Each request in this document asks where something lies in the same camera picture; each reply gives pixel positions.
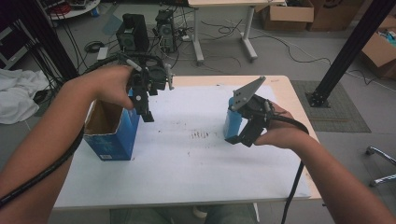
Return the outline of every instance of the blue box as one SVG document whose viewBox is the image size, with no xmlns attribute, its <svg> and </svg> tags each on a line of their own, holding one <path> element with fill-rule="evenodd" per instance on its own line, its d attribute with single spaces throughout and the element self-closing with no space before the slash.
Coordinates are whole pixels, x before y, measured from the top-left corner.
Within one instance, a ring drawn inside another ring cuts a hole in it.
<svg viewBox="0 0 396 224">
<path fill-rule="evenodd" d="M 85 124 L 84 139 L 102 161 L 129 161 L 139 118 L 135 110 L 95 101 Z"/>
</svg>

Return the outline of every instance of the rolling chair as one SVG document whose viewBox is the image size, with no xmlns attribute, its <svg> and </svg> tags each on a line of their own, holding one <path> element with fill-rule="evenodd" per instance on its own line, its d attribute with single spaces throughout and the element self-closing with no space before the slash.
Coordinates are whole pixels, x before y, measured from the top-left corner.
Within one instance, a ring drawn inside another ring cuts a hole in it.
<svg viewBox="0 0 396 224">
<path fill-rule="evenodd" d="M 366 155 L 370 156 L 370 155 L 373 155 L 375 153 L 380 155 L 382 158 L 384 158 L 385 160 L 391 162 L 393 165 L 396 166 L 396 160 L 394 160 L 388 154 L 384 153 L 383 151 L 379 150 L 376 147 L 367 147 Z M 385 176 L 385 177 L 382 177 L 382 178 L 379 178 L 379 179 L 372 180 L 372 181 L 370 181 L 370 186 L 371 187 L 375 187 L 375 186 L 377 186 L 379 184 L 387 183 L 387 182 L 390 182 L 390 181 L 396 181 L 396 175 L 388 175 L 388 176 Z"/>
</svg>

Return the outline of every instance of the floor mat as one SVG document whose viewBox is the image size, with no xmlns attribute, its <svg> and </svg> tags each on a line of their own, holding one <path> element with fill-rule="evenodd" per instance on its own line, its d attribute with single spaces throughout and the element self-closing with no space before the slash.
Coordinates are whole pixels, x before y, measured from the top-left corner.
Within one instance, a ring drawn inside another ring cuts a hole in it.
<svg viewBox="0 0 396 224">
<path fill-rule="evenodd" d="M 319 81 L 291 81 L 304 111 L 317 132 L 370 133 L 371 130 L 350 100 L 344 87 L 338 83 L 328 98 L 329 107 L 311 107 L 306 92 L 312 92 Z"/>
</svg>

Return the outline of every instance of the cardboard box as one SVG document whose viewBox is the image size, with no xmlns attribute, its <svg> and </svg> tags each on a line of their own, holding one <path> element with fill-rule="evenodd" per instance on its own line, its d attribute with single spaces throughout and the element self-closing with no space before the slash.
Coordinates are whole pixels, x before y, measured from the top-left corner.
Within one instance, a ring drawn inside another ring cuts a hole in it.
<svg viewBox="0 0 396 224">
<path fill-rule="evenodd" d="M 311 0 L 315 8 L 314 22 L 309 31 L 345 30 L 358 13 L 364 0 Z"/>
<path fill-rule="evenodd" d="M 262 11 L 264 30 L 303 31 L 314 20 L 314 6 L 303 0 L 301 7 L 269 6 Z"/>
<path fill-rule="evenodd" d="M 119 105 L 95 101 L 84 139 L 102 161 L 129 161 L 140 116 Z"/>
<path fill-rule="evenodd" d="M 386 17 L 378 31 L 385 29 L 396 33 L 395 17 Z M 373 34 L 361 52 L 361 59 L 376 76 L 396 78 L 396 48 L 385 37 Z"/>
</svg>

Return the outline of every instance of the white cloth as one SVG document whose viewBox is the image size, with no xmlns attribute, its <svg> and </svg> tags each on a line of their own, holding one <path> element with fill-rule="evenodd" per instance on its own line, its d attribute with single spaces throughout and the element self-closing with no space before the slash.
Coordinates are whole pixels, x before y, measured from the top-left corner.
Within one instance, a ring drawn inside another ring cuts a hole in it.
<svg viewBox="0 0 396 224">
<path fill-rule="evenodd" d="M 0 123 L 13 124 L 31 117 L 39 108 L 33 101 L 35 93 L 48 85 L 42 71 L 0 69 Z"/>
</svg>

